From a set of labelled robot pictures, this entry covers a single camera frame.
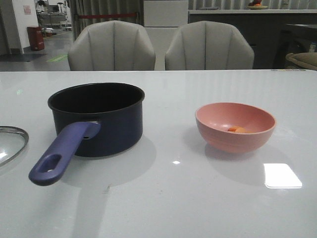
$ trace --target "wall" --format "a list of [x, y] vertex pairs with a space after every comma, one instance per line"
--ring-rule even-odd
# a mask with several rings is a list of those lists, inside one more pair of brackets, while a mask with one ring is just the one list
[[6, 36], [3, 26], [2, 15], [0, 14], [0, 56], [8, 54], [8, 47], [6, 43]]
[[1, 0], [0, 8], [9, 49], [21, 49], [12, 0]]
[[[15, 14], [18, 34], [22, 49], [29, 47], [29, 37], [27, 33], [28, 26], [38, 26], [38, 19], [36, 16], [34, 0], [12, 0], [13, 10]], [[31, 15], [25, 15], [24, 5], [29, 5]]]

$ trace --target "cushion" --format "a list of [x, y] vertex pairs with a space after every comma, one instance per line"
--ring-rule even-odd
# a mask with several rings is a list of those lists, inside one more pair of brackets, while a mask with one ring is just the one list
[[317, 70], [317, 52], [298, 54], [289, 53], [285, 58], [301, 68]]

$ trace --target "pot handle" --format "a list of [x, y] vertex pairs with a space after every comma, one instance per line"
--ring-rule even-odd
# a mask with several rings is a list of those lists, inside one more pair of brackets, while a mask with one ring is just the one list
[[57, 182], [64, 174], [81, 141], [94, 137], [100, 130], [97, 122], [79, 121], [67, 125], [29, 173], [29, 179], [41, 186]]

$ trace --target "orange food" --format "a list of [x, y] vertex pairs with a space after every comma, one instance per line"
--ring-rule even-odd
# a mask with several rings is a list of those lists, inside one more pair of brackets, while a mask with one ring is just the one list
[[237, 125], [230, 127], [228, 131], [235, 132], [235, 133], [251, 133], [250, 131], [247, 131], [244, 127], [237, 126]]
[[228, 131], [233, 131], [233, 132], [235, 132], [236, 129], [238, 129], [239, 127], [240, 127], [240, 126], [234, 125], [234, 126], [230, 127], [230, 128], [228, 129]]

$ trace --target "curtain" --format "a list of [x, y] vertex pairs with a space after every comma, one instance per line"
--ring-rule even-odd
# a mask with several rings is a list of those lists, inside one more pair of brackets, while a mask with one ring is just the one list
[[[246, 9], [252, 0], [189, 0], [189, 9], [219, 7], [220, 9]], [[262, 0], [268, 9], [317, 9], [317, 0]]]
[[[88, 25], [109, 20], [121, 20], [142, 24], [143, 0], [70, 0], [74, 39]], [[79, 16], [113, 15], [138, 13], [135, 16], [119, 18], [81, 19]]]

